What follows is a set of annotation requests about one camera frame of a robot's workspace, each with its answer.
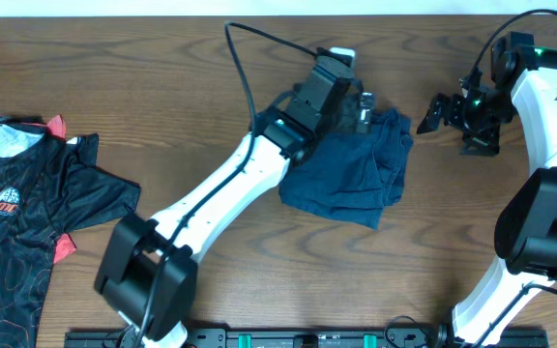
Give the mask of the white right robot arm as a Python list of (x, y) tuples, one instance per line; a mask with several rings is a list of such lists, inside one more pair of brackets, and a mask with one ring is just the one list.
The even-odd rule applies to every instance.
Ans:
[(459, 94), (436, 95), (419, 134), (440, 125), (462, 133), (465, 153), (495, 156), (500, 129), (514, 117), (523, 127), (529, 177), (498, 217), (495, 257), (474, 290), (454, 305), (433, 347), (544, 347), (543, 333), (508, 325), (542, 292), (557, 295), (557, 49), (531, 34), (510, 32), (488, 43), (493, 87), (472, 70)]

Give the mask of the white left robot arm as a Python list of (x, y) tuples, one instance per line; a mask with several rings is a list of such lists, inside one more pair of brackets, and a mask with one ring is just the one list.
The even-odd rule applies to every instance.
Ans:
[(218, 236), (335, 130), (368, 132), (374, 96), (350, 48), (318, 48), (308, 78), (255, 114), (233, 154), (171, 206), (115, 225), (94, 287), (128, 323), (126, 347), (181, 347), (198, 267)]

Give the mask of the dark blue denim shorts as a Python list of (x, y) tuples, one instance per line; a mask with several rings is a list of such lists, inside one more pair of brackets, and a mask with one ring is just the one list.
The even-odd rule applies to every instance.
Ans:
[(400, 201), (413, 146), (411, 120), (392, 108), (372, 115), (368, 134), (330, 133), (279, 185), (281, 203), (376, 230)]

